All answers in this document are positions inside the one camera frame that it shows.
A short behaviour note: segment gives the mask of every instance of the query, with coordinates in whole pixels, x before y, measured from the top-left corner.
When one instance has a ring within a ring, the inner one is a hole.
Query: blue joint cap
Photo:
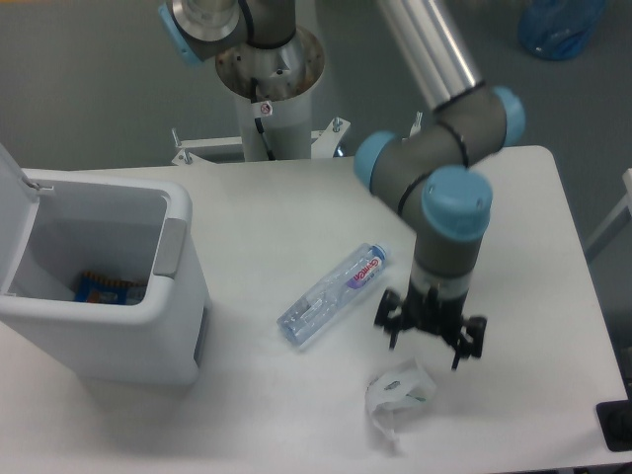
[[[171,37],[171,41],[176,46],[176,48],[178,49],[178,53],[185,60],[185,62],[189,66],[196,66],[201,64],[201,60],[196,56],[189,44],[185,41],[182,34],[180,33],[180,30],[178,30],[174,19],[171,17],[171,13],[169,13],[169,8],[167,7],[166,3],[163,3],[160,7],[158,7],[158,15],[160,15],[160,19],[167,29],[167,33]]]
[[[526,127],[526,114],[520,98],[507,87],[495,87],[494,94],[503,103],[507,116],[507,131],[503,146],[512,146],[517,143]]]
[[[492,187],[462,166],[439,168],[426,180],[422,211],[439,234],[456,242],[483,237],[490,223]]]
[[[357,149],[354,159],[354,172],[369,191],[377,158],[379,158],[384,147],[396,138],[397,135],[391,131],[376,131]]]

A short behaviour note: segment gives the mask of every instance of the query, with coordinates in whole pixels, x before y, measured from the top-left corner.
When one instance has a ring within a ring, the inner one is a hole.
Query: plastic water bottle
[[[518,39],[543,59],[570,59],[582,52],[604,8],[605,0],[532,0],[520,18]]]
[[[295,346],[311,338],[384,270],[387,247],[362,244],[276,320]]]

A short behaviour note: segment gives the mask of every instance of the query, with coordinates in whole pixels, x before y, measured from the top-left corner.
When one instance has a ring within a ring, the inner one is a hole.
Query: white table
[[[78,379],[0,327],[0,472],[481,473],[632,460],[594,405],[625,398],[551,155],[514,148],[478,167],[494,187],[466,314],[489,318],[481,360],[417,332],[394,353],[372,321],[406,292],[415,236],[348,159],[111,170],[168,179],[195,203],[214,306],[199,381],[157,388]],[[276,318],[361,242],[390,243],[370,294],[304,353]],[[364,408],[371,377],[411,356],[438,385],[399,419],[397,452]]]

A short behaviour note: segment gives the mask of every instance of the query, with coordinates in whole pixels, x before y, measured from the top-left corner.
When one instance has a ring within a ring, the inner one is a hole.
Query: white trash bin
[[[191,220],[179,185],[23,171],[0,145],[0,321],[81,376],[194,382],[210,299]],[[145,295],[75,302],[86,271]]]

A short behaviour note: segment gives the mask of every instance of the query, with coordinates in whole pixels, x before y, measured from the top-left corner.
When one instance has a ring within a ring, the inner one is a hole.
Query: trash bin lid
[[[0,144],[0,294],[6,294],[33,229],[40,197],[35,185]]]

